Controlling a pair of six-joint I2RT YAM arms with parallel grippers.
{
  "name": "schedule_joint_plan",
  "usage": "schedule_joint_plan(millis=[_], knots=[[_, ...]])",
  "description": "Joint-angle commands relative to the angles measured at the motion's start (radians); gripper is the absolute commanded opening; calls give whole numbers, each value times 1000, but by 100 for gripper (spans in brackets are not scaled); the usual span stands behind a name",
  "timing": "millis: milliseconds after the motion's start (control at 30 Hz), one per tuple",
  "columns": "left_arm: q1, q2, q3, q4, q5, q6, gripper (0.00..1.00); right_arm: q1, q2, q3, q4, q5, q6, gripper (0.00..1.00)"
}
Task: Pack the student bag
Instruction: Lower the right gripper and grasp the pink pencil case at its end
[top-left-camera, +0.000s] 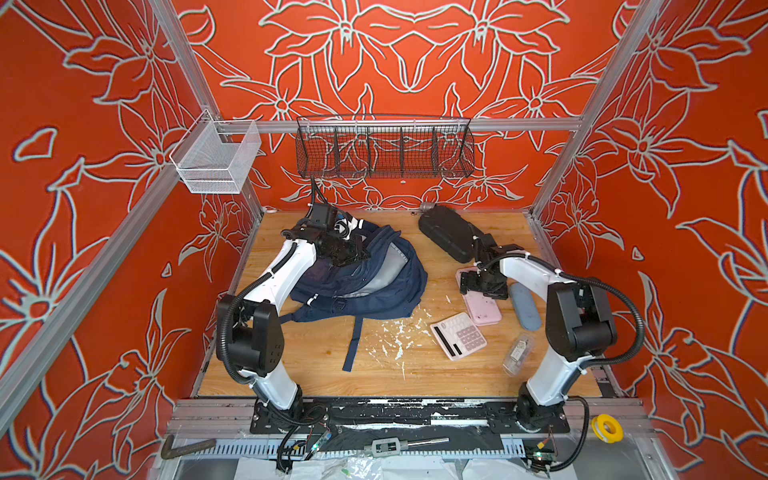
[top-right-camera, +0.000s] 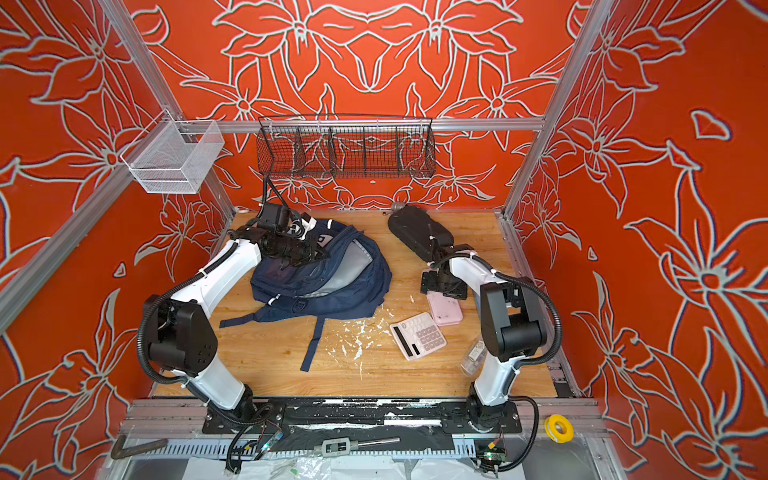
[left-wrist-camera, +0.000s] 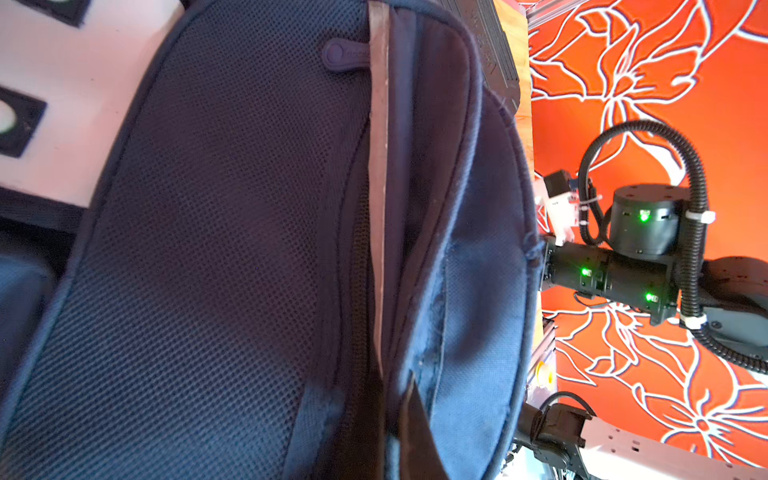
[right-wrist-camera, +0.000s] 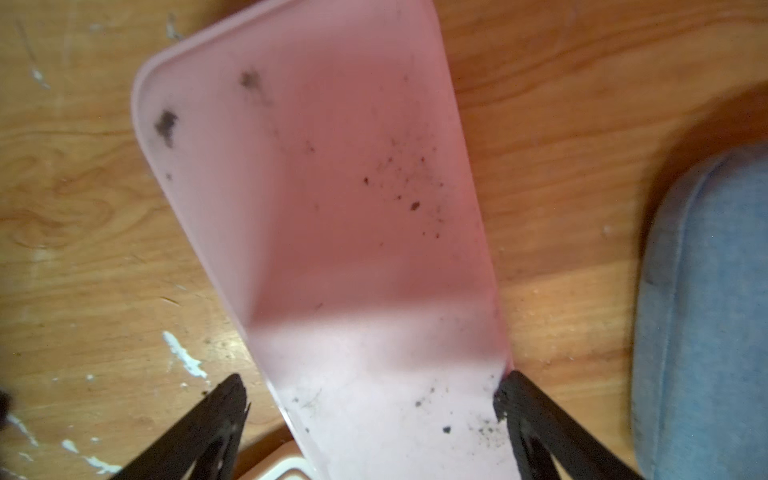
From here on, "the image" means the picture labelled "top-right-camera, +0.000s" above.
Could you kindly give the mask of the pink pencil case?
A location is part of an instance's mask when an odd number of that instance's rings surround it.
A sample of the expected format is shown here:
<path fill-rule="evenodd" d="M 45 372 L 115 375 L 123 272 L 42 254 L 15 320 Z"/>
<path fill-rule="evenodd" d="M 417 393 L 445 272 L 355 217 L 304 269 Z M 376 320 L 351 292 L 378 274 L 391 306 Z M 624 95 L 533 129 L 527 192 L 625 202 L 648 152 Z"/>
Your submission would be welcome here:
<path fill-rule="evenodd" d="M 455 298 L 447 297 L 443 293 L 429 291 L 426 294 L 430 307 L 430 314 L 435 324 L 444 327 L 457 325 L 462 322 L 464 316 L 459 302 Z"/>

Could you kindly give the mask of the pink white calculator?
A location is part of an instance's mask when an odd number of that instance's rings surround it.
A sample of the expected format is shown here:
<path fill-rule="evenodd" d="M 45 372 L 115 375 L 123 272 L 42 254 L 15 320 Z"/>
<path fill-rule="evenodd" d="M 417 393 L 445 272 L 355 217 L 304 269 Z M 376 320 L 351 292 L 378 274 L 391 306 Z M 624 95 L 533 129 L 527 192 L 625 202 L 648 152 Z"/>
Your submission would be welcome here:
<path fill-rule="evenodd" d="M 407 361 L 439 351 L 447 341 L 429 313 L 420 313 L 389 326 L 392 338 Z"/>

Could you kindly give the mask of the navy blue student backpack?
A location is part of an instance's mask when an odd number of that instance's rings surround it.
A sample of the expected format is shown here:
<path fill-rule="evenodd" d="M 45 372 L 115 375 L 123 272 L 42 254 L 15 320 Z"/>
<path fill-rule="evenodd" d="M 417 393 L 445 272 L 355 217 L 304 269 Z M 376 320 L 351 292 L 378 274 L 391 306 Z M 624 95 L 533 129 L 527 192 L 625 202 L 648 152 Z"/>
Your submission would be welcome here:
<path fill-rule="evenodd" d="M 377 243 L 352 225 L 321 219 L 311 231 L 326 257 L 302 266 L 265 258 L 253 270 L 253 297 L 263 306 L 220 328 L 249 322 L 274 323 L 299 317 L 316 319 L 300 370 L 311 368 L 328 320 L 370 318 L 390 290 L 391 269 Z"/>

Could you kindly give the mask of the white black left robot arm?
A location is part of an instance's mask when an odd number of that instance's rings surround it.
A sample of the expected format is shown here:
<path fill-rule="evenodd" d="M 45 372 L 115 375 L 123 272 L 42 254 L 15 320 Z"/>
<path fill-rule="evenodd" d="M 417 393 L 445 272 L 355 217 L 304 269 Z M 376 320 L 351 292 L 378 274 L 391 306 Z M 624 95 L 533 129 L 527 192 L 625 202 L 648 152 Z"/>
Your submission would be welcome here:
<path fill-rule="evenodd" d="M 236 379 L 217 354 L 218 337 L 209 317 L 221 300 L 263 259 L 303 266 L 327 257 L 317 236 L 241 226 L 213 260 L 193 277 L 143 305 L 137 331 L 139 365 L 157 384 L 183 384 L 210 411 L 237 426 L 263 424 L 273 405 L 257 407 L 249 386 Z"/>

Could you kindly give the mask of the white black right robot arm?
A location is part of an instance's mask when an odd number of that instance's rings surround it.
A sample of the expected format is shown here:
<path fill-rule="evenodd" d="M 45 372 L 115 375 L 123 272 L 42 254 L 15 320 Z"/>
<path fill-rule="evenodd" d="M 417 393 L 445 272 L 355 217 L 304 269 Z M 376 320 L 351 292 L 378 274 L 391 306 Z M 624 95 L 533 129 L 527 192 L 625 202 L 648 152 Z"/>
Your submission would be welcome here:
<path fill-rule="evenodd" d="M 501 422 L 522 368 L 546 364 L 563 341 L 561 316 L 547 293 L 524 277 L 494 268 L 470 247 L 432 246 L 422 279 L 425 291 L 470 290 L 487 350 L 472 382 L 466 410 L 471 424 L 489 430 Z"/>

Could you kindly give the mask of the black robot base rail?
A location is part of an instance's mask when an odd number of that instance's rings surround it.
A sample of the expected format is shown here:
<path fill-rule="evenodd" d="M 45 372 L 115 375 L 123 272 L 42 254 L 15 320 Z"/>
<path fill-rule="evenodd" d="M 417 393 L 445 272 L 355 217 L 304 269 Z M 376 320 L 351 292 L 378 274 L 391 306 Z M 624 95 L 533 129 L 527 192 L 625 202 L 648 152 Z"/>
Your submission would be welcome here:
<path fill-rule="evenodd" d="M 271 404 L 269 431 L 290 427 L 431 427 L 440 433 L 490 434 L 522 431 L 517 407 L 484 407 L 458 397 L 264 397 Z"/>

